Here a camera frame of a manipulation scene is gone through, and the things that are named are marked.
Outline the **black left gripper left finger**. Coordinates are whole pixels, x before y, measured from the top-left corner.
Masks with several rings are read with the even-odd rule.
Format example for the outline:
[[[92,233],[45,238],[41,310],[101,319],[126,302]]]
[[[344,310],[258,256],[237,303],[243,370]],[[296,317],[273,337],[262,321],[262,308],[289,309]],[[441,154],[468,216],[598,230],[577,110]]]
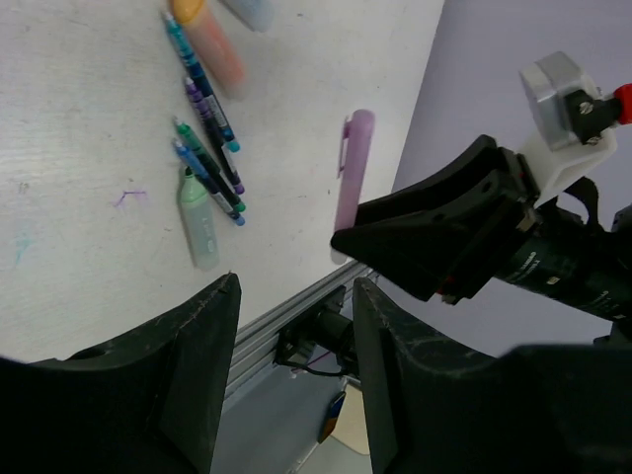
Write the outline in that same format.
[[[3,358],[2,471],[208,472],[240,301],[227,274],[69,359]]]

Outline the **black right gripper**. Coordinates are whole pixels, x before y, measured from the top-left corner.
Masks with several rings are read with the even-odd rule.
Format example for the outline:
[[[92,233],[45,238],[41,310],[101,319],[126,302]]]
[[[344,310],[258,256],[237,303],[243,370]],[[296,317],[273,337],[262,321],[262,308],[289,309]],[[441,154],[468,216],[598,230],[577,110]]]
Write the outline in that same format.
[[[539,188],[523,155],[481,135],[421,182],[362,203],[331,247],[410,295],[472,298],[532,235]]]

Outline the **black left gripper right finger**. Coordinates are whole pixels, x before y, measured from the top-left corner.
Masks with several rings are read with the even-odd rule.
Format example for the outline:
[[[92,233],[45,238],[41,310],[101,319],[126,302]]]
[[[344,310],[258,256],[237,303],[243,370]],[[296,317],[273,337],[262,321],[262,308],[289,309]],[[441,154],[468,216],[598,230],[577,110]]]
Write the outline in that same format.
[[[627,473],[631,349],[521,346],[491,357],[354,284],[376,473]]]

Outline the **green highlighter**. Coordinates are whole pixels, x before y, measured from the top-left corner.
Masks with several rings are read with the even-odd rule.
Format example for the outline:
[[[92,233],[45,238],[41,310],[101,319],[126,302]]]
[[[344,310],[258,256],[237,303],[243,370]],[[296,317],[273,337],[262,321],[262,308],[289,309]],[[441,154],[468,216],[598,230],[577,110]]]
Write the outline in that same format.
[[[186,167],[179,206],[193,262],[202,271],[212,270],[219,262],[211,205],[208,191],[191,168]]]

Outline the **blue thin pen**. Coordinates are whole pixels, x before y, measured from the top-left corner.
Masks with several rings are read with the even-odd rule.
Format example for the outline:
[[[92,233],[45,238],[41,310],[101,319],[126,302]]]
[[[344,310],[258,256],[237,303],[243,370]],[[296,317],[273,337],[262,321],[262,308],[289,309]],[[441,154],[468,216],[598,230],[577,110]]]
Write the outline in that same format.
[[[245,219],[241,213],[229,203],[218,184],[210,177],[209,173],[203,168],[199,159],[193,151],[186,146],[180,139],[173,138],[172,145],[181,158],[181,160],[192,170],[196,178],[205,187],[209,194],[216,201],[222,211],[238,226],[245,224]]]

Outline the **green thin pen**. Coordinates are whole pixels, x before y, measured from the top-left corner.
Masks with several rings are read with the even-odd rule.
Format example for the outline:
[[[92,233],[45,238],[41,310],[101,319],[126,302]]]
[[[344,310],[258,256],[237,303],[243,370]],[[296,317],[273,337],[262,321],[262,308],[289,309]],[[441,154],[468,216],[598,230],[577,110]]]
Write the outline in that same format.
[[[184,139],[197,159],[200,161],[203,168],[209,174],[209,176],[217,183],[224,197],[229,201],[233,208],[238,212],[246,210],[244,202],[234,192],[233,188],[229,185],[225,179],[221,169],[211,157],[210,152],[202,144],[194,130],[185,122],[177,117],[173,118],[174,126],[177,133],[182,139]]]

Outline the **orange pink highlighter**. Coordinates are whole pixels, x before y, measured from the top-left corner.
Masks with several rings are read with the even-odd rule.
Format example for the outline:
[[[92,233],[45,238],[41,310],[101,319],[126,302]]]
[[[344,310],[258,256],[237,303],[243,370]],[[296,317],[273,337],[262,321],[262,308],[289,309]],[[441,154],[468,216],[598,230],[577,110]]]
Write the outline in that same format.
[[[202,64],[228,97],[242,99],[247,83],[245,68],[207,2],[174,0],[170,4],[177,23],[184,29]]]

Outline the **blue highlighter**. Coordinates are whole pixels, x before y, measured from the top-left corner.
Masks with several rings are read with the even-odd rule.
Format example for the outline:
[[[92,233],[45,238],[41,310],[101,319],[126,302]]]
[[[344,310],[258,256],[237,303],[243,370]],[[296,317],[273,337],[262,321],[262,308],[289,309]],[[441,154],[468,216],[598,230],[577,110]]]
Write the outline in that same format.
[[[265,33],[272,25],[275,11],[270,0],[221,0],[249,30]]]

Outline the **purple thin pen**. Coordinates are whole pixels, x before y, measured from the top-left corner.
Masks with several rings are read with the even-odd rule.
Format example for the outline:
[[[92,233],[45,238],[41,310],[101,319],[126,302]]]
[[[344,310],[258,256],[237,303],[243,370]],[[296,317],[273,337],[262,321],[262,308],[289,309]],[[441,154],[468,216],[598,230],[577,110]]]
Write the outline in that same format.
[[[212,147],[214,156],[221,166],[225,177],[232,185],[237,195],[244,194],[245,188],[233,163],[231,153],[227,148],[219,125],[217,124],[211,112],[206,98],[202,95],[201,90],[197,87],[194,80],[189,76],[186,76],[184,78],[184,87],[190,102],[197,110],[200,121],[206,133],[207,140]]]

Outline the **teal thin pen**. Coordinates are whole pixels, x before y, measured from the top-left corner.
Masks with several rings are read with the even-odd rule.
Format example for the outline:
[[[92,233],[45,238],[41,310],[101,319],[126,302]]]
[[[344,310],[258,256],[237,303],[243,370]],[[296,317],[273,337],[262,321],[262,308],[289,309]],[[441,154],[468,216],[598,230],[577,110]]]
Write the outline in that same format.
[[[183,28],[177,23],[175,17],[170,12],[164,11],[162,17],[171,42],[179,54],[189,76],[205,98],[211,114],[220,129],[224,142],[228,145],[228,149],[231,152],[238,152],[241,146]]]

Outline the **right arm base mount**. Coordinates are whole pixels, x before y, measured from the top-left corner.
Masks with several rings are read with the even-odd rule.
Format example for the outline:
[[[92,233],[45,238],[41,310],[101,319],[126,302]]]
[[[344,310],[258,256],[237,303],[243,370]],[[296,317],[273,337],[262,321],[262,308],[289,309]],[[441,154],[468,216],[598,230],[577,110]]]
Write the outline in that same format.
[[[323,377],[359,377],[353,320],[342,310],[348,290],[339,285],[304,310],[278,333],[274,363]],[[314,369],[316,347],[334,355],[338,372]]]

